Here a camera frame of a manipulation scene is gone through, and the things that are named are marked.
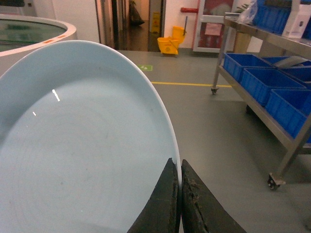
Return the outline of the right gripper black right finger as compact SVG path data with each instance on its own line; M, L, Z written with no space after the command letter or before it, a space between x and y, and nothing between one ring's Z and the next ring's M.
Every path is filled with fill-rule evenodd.
M185 233L244 233L187 160L182 161L182 224Z

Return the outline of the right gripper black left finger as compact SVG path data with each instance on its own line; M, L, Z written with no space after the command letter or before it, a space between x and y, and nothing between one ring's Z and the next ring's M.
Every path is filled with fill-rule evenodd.
M179 183L176 165L170 158L145 207L129 233L176 233L179 231Z

